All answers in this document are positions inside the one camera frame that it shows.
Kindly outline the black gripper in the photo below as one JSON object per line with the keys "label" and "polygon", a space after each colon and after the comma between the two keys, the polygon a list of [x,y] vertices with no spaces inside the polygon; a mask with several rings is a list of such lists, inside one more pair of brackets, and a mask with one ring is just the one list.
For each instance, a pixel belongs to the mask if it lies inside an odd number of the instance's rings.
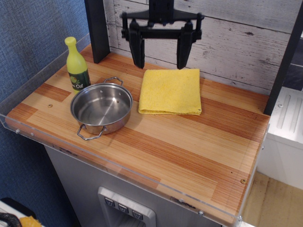
{"label": "black gripper", "polygon": [[[174,9],[172,0],[151,0],[149,9],[142,12],[120,15],[123,21],[122,37],[129,41],[130,50],[135,66],[140,69],[145,65],[144,39],[177,39],[177,68],[186,67],[192,43],[202,37],[201,24],[204,15],[189,13]],[[181,30],[153,30],[155,24],[174,24],[184,21]]]}

